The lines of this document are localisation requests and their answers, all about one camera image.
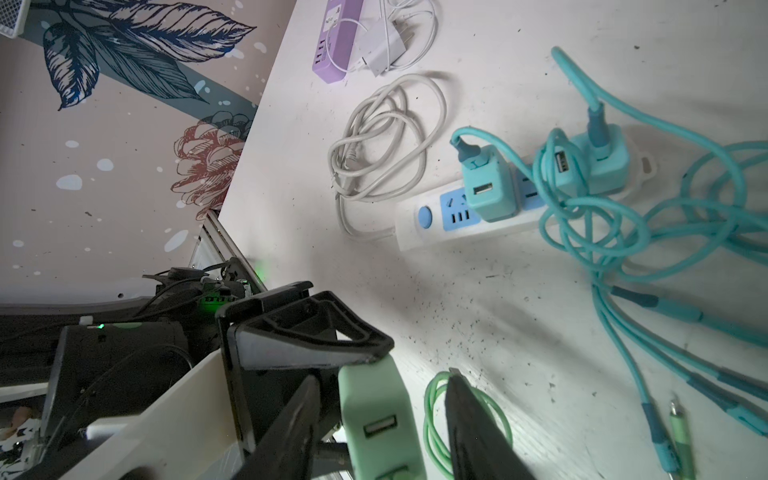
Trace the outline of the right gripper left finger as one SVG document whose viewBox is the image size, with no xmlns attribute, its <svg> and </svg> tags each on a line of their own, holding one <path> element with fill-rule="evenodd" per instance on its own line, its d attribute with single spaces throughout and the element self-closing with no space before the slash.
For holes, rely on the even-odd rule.
<svg viewBox="0 0 768 480">
<path fill-rule="evenodd" d="M 307 376 L 233 479 L 309 479 L 320 400 L 318 380 Z"/>
</svg>

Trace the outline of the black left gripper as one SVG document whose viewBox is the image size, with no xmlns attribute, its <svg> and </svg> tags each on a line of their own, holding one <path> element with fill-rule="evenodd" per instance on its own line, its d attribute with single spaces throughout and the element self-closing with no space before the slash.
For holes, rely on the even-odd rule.
<svg viewBox="0 0 768 480">
<path fill-rule="evenodd" d="M 228 303 L 215 314 L 240 446 L 255 451 L 302 381 L 319 382 L 319 427 L 341 422 L 338 375 L 346 365 L 381 360 L 393 339 L 331 291 L 294 282 Z"/>
</svg>

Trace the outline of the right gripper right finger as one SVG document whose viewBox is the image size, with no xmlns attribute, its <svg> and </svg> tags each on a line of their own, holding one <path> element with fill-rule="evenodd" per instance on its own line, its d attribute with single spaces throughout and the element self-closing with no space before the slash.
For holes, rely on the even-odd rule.
<svg viewBox="0 0 768 480">
<path fill-rule="evenodd" d="M 448 380 L 445 404 L 455 479 L 534 479 L 458 372 Z"/>
</svg>

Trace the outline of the light green charger with cable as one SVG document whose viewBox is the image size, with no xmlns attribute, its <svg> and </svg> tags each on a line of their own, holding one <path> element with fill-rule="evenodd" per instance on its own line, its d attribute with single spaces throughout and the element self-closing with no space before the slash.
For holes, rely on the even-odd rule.
<svg viewBox="0 0 768 480">
<path fill-rule="evenodd" d="M 341 368 L 338 376 L 341 422 L 356 478 L 424 479 L 427 476 L 424 461 L 430 459 L 445 478 L 455 479 L 445 404 L 452 372 L 466 379 L 455 368 L 436 374 L 426 387 L 425 418 L 423 424 L 418 425 L 408 390 L 391 356 L 374 363 Z M 470 386 L 513 449 L 511 424 L 499 404 L 485 392 Z"/>
</svg>

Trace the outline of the white blue power strip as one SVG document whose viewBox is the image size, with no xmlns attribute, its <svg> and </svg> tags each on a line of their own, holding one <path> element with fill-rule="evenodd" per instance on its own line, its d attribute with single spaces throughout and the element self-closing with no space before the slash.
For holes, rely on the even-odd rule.
<svg viewBox="0 0 768 480">
<path fill-rule="evenodd" d="M 422 83 L 438 101 L 436 128 L 424 133 L 407 109 L 403 87 Z M 511 160 L 515 181 L 517 214 L 489 223 L 473 211 L 464 183 L 459 179 L 425 193 L 406 198 L 426 171 L 426 154 L 445 124 L 447 101 L 437 84 L 422 75 L 409 74 L 377 90 L 350 117 L 343 137 L 329 152 L 337 218 L 351 238 L 373 241 L 394 237 L 401 251 L 441 244 L 469 242 L 531 231 L 538 227 L 547 204 L 533 182 L 530 159 Z M 352 201 L 375 203 L 398 198 L 394 226 L 378 231 L 360 231 L 347 220 L 344 208 Z"/>
</svg>

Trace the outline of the teal charger with cable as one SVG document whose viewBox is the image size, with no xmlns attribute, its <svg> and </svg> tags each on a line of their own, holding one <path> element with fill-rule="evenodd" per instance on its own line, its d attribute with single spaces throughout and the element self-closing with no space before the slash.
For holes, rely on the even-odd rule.
<svg viewBox="0 0 768 480">
<path fill-rule="evenodd" d="M 514 217 L 514 176 L 497 142 L 488 140 L 484 131 L 465 127 L 452 134 L 450 144 L 458 153 L 469 207 L 489 223 Z"/>
</svg>

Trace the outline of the purple power strip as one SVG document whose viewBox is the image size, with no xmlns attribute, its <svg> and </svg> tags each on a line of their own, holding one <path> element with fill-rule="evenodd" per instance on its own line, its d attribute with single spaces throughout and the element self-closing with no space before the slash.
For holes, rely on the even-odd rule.
<svg viewBox="0 0 768 480">
<path fill-rule="evenodd" d="M 363 0 L 326 3 L 312 62 L 312 71 L 326 84 L 339 82 L 348 73 L 362 7 Z"/>
</svg>

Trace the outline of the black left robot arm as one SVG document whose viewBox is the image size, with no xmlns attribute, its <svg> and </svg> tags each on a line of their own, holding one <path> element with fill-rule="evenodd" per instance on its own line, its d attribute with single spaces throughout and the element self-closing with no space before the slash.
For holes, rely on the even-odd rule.
<svg viewBox="0 0 768 480">
<path fill-rule="evenodd" d="M 220 351 L 239 445 L 253 451 L 313 376 L 319 423 L 341 420 L 339 372 L 394 346 L 335 294 L 308 281 L 267 292 L 238 259 L 155 275 L 134 306 L 1 310 L 1 382 L 46 381 L 35 461 L 61 459 L 92 421 L 145 410 L 207 354 Z"/>
</svg>

